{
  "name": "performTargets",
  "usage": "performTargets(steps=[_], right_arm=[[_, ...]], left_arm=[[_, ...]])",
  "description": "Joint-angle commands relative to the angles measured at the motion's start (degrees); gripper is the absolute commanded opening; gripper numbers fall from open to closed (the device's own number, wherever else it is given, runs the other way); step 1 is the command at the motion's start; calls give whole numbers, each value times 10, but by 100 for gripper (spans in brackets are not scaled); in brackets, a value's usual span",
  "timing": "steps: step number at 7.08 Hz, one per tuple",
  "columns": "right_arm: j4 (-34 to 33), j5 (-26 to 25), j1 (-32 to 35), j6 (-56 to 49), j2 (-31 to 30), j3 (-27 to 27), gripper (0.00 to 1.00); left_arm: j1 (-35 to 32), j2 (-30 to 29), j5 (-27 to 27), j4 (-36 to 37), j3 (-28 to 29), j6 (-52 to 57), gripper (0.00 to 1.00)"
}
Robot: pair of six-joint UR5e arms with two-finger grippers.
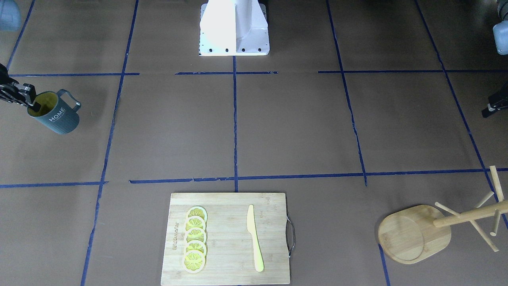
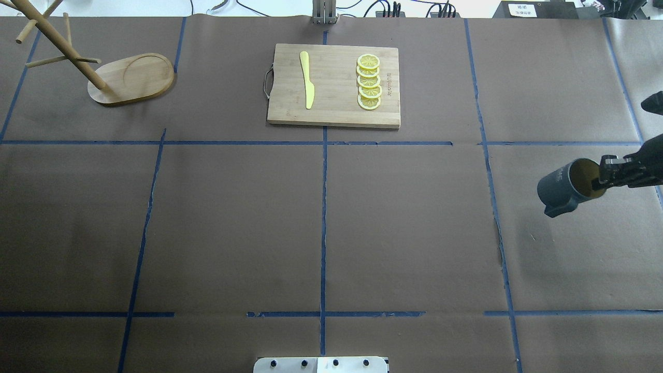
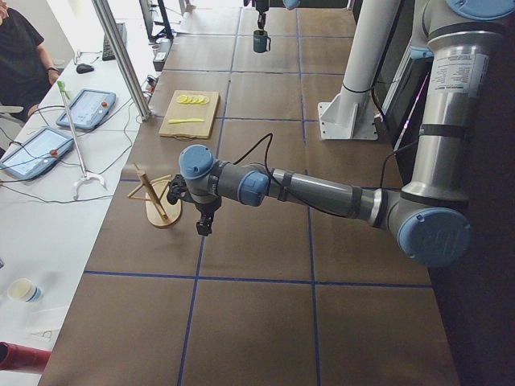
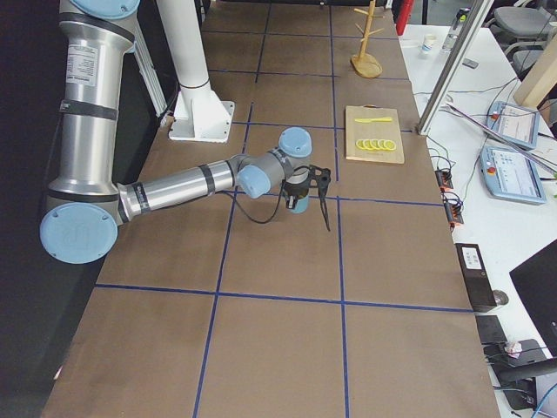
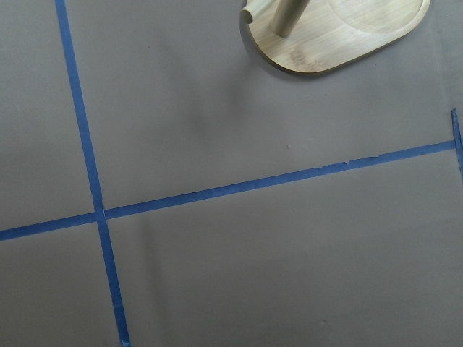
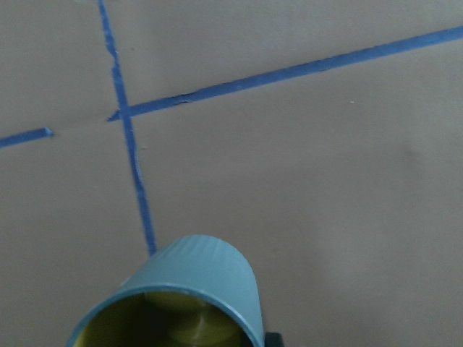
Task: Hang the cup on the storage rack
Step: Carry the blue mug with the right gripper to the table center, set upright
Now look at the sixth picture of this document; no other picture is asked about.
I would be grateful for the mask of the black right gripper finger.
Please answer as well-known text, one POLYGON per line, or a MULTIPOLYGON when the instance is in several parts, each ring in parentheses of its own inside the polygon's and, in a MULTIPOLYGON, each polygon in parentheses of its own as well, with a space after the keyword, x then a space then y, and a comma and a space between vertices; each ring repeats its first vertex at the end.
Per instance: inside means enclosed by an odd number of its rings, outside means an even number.
POLYGON ((265 347, 284 347, 282 334, 277 332, 267 332, 265 334, 265 347))

